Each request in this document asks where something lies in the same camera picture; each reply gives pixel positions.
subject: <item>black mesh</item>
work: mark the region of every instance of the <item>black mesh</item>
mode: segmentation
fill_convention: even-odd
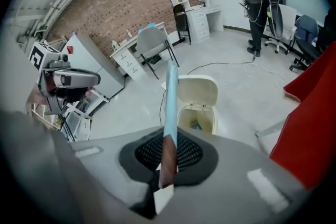
[[[163,136],[158,134],[135,150],[137,160],[151,171],[155,171],[161,162]],[[203,157],[202,149],[183,134],[177,134],[178,171],[186,170],[197,164]]]

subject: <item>blue office chair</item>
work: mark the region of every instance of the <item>blue office chair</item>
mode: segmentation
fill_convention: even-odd
[[[312,63],[311,54],[312,50],[315,49],[315,47],[312,45],[312,42],[317,37],[319,28],[316,20],[307,15],[301,16],[297,20],[296,26],[297,32],[294,35],[293,46],[296,42],[302,51],[302,55],[300,56],[300,59],[296,58],[294,60],[294,64],[296,64],[296,66],[292,65],[289,69],[293,70],[293,68],[296,68],[299,70],[306,70],[307,67]]]

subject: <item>gray chair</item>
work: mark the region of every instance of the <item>gray chair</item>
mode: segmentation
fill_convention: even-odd
[[[173,50],[169,46],[169,42],[166,39],[166,35],[161,30],[159,30],[156,27],[148,27],[139,33],[136,50],[140,53],[142,59],[152,70],[153,74],[156,76],[157,79],[159,78],[155,74],[148,60],[153,56],[160,54],[166,49],[169,52],[170,58],[173,60],[172,57],[173,55],[177,63],[177,66],[180,67]]]

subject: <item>office chair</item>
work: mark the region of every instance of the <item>office chair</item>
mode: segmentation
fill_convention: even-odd
[[[175,54],[169,45],[167,36],[161,30],[157,29],[156,27],[148,27],[139,33],[136,50],[140,53],[140,56],[148,65],[148,67],[157,79],[159,78],[155,74],[154,69],[149,64],[149,59],[154,57],[155,55],[160,54],[166,49],[168,50],[172,61],[174,57],[177,66],[180,67],[175,57]]]
[[[181,37],[189,39],[189,45],[191,45],[191,37],[188,25],[187,15],[185,13],[184,6],[182,4],[178,4],[174,7],[174,17],[176,22],[176,29],[178,33],[178,37],[181,42]],[[180,32],[188,32],[188,35],[181,34]]]
[[[318,39],[316,42],[316,47],[311,44],[311,42],[315,39],[315,33],[317,32],[317,23],[314,19],[304,15],[308,19],[304,18],[304,21],[300,21],[299,26],[301,26],[302,22],[304,22],[305,28],[300,31],[300,35],[304,35],[303,39],[297,39],[297,44],[302,51],[302,55],[300,59],[295,59],[294,64],[289,67],[290,71],[293,71],[293,68],[299,70],[306,70],[313,62],[317,60],[321,56],[321,54],[325,51],[325,49],[336,40],[336,12],[334,9],[330,9],[328,15],[324,20],[324,26],[318,33]]]
[[[285,42],[287,44],[291,44],[293,41],[294,35],[296,33],[296,26],[295,26],[295,20],[296,20],[296,9],[279,4],[281,13],[282,13],[282,23],[283,23],[283,33],[281,39],[274,39],[269,38],[268,41],[265,42],[265,46],[268,46],[268,44],[275,44],[277,46],[275,53],[279,53],[280,47],[286,50],[286,54],[288,53],[287,47],[282,43]]]

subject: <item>red fabric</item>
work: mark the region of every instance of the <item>red fabric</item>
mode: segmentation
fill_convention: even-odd
[[[336,42],[284,90],[300,105],[288,115],[270,158],[310,189],[321,183],[336,152]]]

